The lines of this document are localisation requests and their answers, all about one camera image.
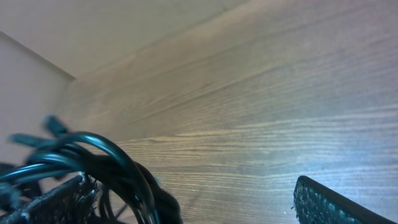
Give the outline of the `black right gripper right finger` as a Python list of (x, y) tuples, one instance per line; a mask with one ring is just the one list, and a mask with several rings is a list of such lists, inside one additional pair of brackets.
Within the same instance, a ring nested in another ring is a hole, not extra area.
[(301, 224), (395, 224), (304, 175), (295, 185), (294, 209)]

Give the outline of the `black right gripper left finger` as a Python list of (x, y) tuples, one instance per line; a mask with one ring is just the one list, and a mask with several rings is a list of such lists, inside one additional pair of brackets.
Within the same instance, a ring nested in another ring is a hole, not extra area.
[(97, 191), (95, 180), (78, 175), (2, 217), (1, 224), (87, 224)]

